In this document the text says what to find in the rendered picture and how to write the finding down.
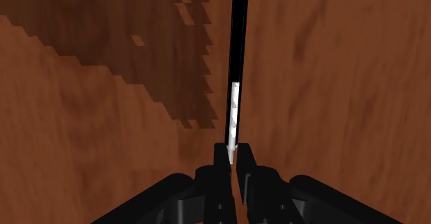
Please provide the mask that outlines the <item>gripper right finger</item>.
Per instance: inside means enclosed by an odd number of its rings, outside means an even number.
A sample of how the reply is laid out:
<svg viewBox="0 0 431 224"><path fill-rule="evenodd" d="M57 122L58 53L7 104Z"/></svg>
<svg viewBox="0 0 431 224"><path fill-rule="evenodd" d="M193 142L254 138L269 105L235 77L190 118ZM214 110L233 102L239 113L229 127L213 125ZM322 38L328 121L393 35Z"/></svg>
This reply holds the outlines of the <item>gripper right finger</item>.
<svg viewBox="0 0 431 224"><path fill-rule="evenodd" d="M249 224L402 224L310 176L284 181L238 144L236 172Z"/></svg>

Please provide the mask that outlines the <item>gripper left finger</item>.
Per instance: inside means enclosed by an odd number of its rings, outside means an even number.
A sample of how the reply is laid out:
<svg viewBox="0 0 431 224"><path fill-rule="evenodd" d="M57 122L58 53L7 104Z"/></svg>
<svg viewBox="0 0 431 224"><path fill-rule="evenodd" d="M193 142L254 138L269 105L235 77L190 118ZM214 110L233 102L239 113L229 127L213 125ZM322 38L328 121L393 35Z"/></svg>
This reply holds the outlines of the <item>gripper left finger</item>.
<svg viewBox="0 0 431 224"><path fill-rule="evenodd" d="M214 144L213 164L194 178L171 174L91 224L237 224L226 145Z"/></svg>

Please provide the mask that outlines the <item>black and white pen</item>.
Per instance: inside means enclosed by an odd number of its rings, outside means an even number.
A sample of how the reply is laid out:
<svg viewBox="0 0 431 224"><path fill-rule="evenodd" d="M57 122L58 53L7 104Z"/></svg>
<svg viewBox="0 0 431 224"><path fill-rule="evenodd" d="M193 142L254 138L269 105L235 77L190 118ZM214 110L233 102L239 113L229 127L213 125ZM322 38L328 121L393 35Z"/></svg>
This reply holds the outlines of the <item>black and white pen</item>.
<svg viewBox="0 0 431 224"><path fill-rule="evenodd" d="M225 128L225 144L231 165L233 164L234 152L238 145L247 8L248 0L232 0Z"/></svg>

